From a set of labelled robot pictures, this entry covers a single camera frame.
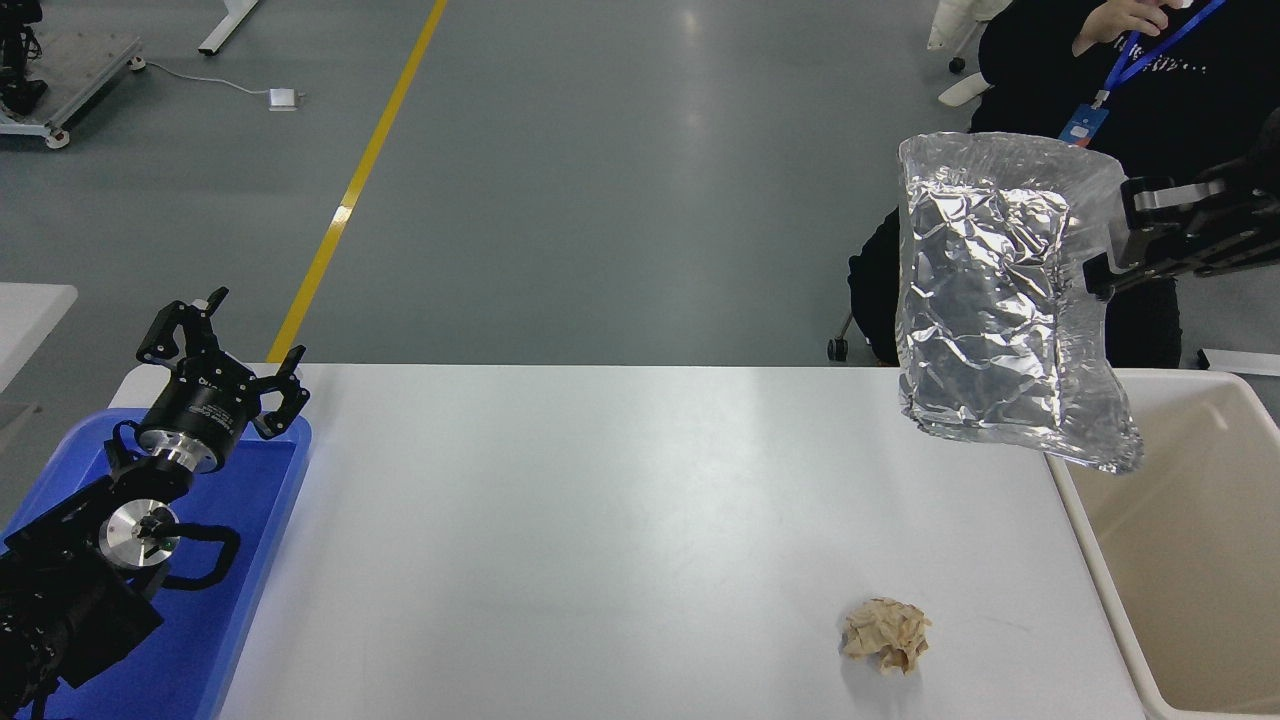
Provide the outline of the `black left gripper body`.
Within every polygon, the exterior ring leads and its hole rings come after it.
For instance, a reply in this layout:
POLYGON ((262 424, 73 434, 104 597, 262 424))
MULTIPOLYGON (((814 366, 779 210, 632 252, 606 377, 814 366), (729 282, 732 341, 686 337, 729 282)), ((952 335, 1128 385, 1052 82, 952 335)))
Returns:
POLYGON ((173 375, 140 423, 140 448, 183 465, 224 465, 259 413, 252 372, 173 375))

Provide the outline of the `person's right hand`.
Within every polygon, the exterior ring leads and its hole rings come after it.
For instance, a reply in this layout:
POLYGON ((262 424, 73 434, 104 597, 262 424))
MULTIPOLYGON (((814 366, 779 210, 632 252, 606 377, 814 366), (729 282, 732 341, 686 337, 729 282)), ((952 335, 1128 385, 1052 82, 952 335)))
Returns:
POLYGON ((1158 37, 1169 27, 1166 6, 1179 1, 1105 1, 1088 13, 1071 41, 1071 55, 1080 56, 1094 45, 1111 44, 1124 33, 1158 37))

